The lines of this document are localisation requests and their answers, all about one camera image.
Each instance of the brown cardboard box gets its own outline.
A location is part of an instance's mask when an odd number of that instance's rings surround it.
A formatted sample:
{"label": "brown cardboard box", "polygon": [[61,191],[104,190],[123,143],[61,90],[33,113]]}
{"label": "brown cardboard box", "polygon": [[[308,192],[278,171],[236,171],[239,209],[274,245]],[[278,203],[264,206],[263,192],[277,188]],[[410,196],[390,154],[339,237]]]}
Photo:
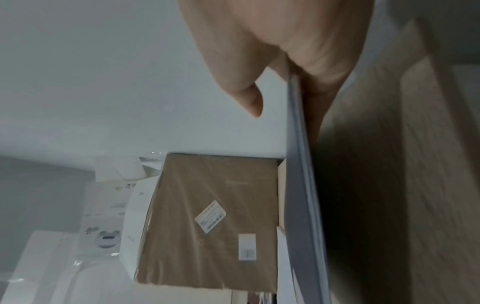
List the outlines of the brown cardboard box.
{"label": "brown cardboard box", "polygon": [[[195,218],[217,201],[226,215],[208,233]],[[277,291],[277,161],[169,154],[149,211],[140,283]],[[239,260],[254,233],[256,260]]]}

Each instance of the gray wall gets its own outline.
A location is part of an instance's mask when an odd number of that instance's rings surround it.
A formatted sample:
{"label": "gray wall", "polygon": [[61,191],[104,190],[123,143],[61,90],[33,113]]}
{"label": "gray wall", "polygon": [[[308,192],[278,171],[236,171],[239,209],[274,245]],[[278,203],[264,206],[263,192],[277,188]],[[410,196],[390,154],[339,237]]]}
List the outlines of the gray wall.
{"label": "gray wall", "polygon": [[[93,172],[0,157],[0,272],[13,272],[35,230],[76,232]],[[0,298],[7,284],[0,282]]]}

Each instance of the cardboard box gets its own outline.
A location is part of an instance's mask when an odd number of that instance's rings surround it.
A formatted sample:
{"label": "cardboard box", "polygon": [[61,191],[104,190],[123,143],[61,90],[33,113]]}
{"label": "cardboard box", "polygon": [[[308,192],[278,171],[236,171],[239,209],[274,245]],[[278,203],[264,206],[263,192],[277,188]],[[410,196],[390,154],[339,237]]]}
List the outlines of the cardboard box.
{"label": "cardboard box", "polygon": [[271,159],[168,155],[159,186],[139,181],[127,205],[120,259],[131,278],[276,293],[277,169]]}

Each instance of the sticker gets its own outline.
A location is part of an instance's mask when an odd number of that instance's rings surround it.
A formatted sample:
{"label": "sticker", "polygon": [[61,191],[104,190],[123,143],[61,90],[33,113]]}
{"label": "sticker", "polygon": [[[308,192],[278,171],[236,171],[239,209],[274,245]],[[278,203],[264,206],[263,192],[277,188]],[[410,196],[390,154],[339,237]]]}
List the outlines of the sticker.
{"label": "sticker", "polygon": [[238,235],[238,260],[257,260],[257,239],[255,233],[241,233]]}
{"label": "sticker", "polygon": [[222,206],[214,200],[195,218],[195,222],[200,225],[205,233],[209,233],[226,215],[227,213]]}

